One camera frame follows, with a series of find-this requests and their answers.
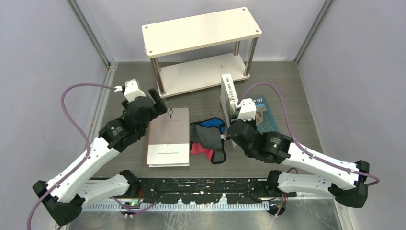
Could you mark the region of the blue Humor book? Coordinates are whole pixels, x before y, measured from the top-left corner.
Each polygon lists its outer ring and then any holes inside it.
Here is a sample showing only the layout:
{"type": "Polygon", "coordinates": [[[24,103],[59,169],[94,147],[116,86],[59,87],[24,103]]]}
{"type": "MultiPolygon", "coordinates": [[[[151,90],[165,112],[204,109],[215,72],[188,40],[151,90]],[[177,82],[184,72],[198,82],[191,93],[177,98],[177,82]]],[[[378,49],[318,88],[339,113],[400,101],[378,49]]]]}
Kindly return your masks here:
{"type": "Polygon", "coordinates": [[[252,97],[252,101],[256,105],[256,126],[260,133],[276,131],[279,132],[271,109],[264,95],[252,97]]]}

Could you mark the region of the grey white portfolio file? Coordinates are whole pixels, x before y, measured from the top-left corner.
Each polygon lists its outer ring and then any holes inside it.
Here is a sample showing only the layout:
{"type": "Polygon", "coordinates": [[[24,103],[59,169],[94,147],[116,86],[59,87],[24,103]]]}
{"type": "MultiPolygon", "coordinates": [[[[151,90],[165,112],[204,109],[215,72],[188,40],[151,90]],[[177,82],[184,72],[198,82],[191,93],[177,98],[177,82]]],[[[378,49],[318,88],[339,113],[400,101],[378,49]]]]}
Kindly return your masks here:
{"type": "Polygon", "coordinates": [[[150,122],[150,168],[190,165],[189,108],[170,108],[150,122]]]}

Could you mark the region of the blue grey red cloth pile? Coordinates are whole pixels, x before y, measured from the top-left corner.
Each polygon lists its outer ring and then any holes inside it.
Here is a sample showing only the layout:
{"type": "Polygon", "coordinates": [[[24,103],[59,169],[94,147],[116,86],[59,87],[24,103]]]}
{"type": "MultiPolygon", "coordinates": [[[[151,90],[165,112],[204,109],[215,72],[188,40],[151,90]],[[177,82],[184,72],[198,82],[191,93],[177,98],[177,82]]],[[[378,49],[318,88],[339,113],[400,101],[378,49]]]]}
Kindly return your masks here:
{"type": "Polygon", "coordinates": [[[190,123],[190,154],[204,154],[211,164],[226,161],[224,142],[226,124],[217,117],[190,123]]]}

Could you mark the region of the white Singularity book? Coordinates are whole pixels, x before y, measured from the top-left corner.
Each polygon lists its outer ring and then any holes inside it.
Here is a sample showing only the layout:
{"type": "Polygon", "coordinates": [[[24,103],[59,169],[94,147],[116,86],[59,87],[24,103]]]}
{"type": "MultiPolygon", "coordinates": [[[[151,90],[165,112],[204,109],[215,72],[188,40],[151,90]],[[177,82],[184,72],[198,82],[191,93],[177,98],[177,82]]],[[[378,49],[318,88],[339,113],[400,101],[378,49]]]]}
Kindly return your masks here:
{"type": "Polygon", "coordinates": [[[220,102],[226,119],[226,134],[230,125],[237,121],[239,108],[237,106],[238,96],[230,73],[223,74],[221,78],[220,102]]]}

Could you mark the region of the orange book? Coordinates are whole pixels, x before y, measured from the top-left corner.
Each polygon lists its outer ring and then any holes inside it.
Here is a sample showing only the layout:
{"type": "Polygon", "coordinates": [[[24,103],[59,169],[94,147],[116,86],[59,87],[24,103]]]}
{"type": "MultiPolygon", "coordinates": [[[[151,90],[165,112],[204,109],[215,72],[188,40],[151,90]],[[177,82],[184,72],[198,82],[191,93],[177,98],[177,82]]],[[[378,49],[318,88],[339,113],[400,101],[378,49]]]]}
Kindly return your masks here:
{"type": "Polygon", "coordinates": [[[150,140],[151,140],[151,128],[150,125],[148,126],[148,133],[147,133],[147,151],[146,151],[146,165],[149,166],[148,163],[148,156],[149,156],[149,145],[150,145],[150,140]]]}

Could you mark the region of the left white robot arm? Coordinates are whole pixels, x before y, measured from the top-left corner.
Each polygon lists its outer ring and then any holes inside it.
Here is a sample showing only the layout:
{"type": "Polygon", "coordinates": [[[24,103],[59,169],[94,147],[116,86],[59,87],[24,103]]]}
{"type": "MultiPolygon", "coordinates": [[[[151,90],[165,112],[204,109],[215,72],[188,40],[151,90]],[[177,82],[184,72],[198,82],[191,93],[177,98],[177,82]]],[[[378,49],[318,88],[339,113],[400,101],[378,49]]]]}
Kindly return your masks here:
{"type": "Polygon", "coordinates": [[[140,180],[123,170],[114,177],[86,185],[85,183],[107,162],[123,152],[147,133],[149,123],[168,109],[156,89],[149,96],[137,94],[122,102],[123,114],[106,123],[98,136],[73,163],[49,181],[37,181],[33,190],[59,226],[76,219],[82,210],[104,199],[140,192],[140,180]]]}

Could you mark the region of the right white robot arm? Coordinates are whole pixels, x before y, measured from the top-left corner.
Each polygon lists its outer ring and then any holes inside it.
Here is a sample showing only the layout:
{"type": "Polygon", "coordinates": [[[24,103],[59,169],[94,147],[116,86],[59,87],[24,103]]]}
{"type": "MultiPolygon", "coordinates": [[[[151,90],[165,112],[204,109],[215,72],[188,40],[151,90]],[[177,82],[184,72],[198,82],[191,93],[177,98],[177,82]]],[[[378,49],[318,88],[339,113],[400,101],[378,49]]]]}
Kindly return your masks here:
{"type": "Polygon", "coordinates": [[[249,158],[299,168],[308,175],[270,171],[266,191],[277,197],[281,193],[305,192],[332,194],[345,206],[362,208],[368,198],[367,174],[370,164],[359,160],[346,162],[326,156],[295,142],[276,131],[260,133],[251,124],[235,121],[227,130],[231,140],[249,158]]]}

